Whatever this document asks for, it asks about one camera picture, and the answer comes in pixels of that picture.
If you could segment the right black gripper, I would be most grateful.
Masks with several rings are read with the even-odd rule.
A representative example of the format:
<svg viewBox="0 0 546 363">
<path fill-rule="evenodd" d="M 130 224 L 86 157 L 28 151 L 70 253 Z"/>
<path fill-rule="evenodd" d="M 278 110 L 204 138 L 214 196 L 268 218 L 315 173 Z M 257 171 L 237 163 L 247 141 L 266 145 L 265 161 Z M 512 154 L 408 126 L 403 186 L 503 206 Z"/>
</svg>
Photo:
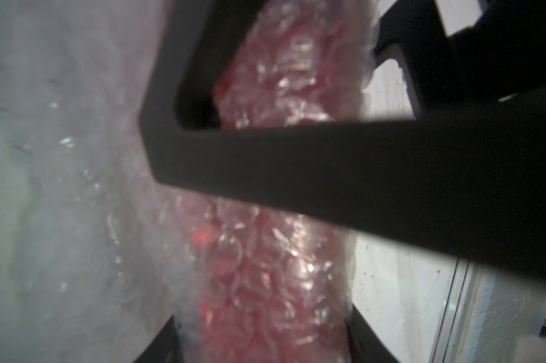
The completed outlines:
<svg viewBox="0 0 546 363">
<path fill-rule="evenodd" d="M 374 55 L 399 63 L 415 113 L 528 92 L 546 86 L 546 1 L 487 1 L 453 35 L 434 1 L 397 1 L 380 18 Z"/>
</svg>

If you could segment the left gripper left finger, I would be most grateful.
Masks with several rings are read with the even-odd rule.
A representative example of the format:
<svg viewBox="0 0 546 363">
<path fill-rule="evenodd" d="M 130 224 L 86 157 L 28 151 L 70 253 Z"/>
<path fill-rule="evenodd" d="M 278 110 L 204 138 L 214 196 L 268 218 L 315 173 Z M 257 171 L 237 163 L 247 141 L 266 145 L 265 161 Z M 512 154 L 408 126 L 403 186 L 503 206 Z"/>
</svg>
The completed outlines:
<svg viewBox="0 0 546 363">
<path fill-rule="evenodd" d="M 171 316 L 134 363 L 182 363 L 181 325 Z"/>
</svg>

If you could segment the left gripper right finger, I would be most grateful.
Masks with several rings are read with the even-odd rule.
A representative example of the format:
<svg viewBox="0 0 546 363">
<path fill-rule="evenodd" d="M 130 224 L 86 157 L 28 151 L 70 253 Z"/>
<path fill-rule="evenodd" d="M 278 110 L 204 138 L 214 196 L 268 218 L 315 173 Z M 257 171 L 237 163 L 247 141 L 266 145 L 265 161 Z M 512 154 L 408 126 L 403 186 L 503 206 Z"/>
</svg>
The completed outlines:
<svg viewBox="0 0 546 363">
<path fill-rule="evenodd" d="M 356 306 L 352 308 L 347 330 L 351 363 L 398 363 Z"/>
</svg>

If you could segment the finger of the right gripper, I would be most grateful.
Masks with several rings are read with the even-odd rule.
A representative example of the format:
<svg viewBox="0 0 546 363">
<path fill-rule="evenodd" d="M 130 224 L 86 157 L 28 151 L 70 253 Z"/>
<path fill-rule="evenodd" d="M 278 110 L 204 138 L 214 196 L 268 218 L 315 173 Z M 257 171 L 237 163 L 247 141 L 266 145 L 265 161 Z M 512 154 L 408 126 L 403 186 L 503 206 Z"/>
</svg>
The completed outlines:
<svg viewBox="0 0 546 363">
<path fill-rule="evenodd" d="M 262 1 L 180 1 L 139 125 L 155 178 L 546 280 L 546 86 L 414 121 L 222 131 L 210 95 Z"/>
</svg>

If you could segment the clear bubble wrap sheet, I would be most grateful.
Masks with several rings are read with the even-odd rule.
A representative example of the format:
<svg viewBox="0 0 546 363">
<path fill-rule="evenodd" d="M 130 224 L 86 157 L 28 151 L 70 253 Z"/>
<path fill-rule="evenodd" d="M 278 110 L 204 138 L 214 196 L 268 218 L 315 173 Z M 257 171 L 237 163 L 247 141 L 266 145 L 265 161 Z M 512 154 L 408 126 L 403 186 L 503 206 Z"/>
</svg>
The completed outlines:
<svg viewBox="0 0 546 363">
<path fill-rule="evenodd" d="M 177 195 L 233 199 L 159 182 L 139 125 L 179 2 L 0 1 L 0 362 L 134 362 L 198 322 Z"/>
</svg>

